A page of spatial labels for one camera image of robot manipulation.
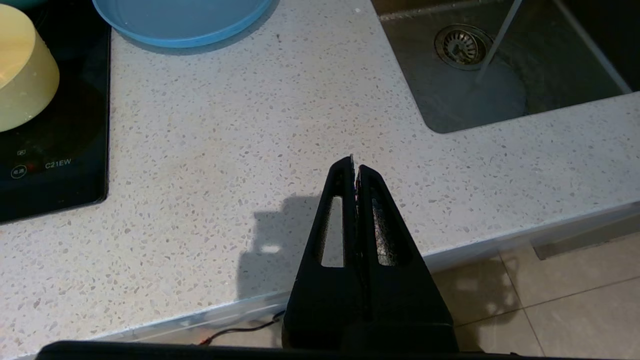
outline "kitchen countertop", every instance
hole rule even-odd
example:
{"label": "kitchen countertop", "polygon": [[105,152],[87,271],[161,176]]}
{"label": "kitchen countertop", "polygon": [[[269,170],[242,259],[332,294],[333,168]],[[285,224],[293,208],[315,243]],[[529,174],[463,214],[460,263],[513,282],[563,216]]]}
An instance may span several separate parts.
{"label": "kitchen countertop", "polygon": [[640,200],[639,93],[434,133],[368,0],[282,0],[215,51],[112,41],[109,197],[0,226],[2,359],[290,289],[349,154],[423,254]]}

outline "blue plate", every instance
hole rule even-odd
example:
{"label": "blue plate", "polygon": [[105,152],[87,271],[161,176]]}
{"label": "blue plate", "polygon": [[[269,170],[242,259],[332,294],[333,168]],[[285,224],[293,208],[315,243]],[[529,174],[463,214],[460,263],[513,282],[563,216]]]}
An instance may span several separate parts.
{"label": "blue plate", "polygon": [[271,0],[93,0],[100,16],[145,44],[196,47],[239,33]]}

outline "black cooktop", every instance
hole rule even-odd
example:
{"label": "black cooktop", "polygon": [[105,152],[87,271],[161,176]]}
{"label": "black cooktop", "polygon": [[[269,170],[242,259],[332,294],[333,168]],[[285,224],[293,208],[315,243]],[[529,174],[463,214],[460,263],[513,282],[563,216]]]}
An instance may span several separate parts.
{"label": "black cooktop", "polygon": [[27,15],[60,68],[60,85],[43,112],[0,133],[0,223],[107,194],[110,27],[91,0],[50,0]]}

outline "sink drain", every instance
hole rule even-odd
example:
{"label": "sink drain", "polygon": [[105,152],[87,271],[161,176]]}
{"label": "sink drain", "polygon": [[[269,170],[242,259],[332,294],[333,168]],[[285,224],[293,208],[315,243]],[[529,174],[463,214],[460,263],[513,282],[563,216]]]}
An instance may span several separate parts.
{"label": "sink drain", "polygon": [[435,38],[436,53],[442,61],[460,70],[478,70],[493,41],[475,26],[453,24]]}

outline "tiled floor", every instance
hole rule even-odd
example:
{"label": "tiled floor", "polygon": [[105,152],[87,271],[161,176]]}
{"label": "tiled floor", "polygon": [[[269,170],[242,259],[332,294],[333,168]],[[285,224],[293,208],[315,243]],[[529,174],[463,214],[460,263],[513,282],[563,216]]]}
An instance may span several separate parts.
{"label": "tiled floor", "polygon": [[[433,278],[462,350],[640,359],[640,233],[543,261],[523,247]],[[197,343],[215,331],[154,341]],[[279,324],[224,335],[214,344],[279,347]]]}

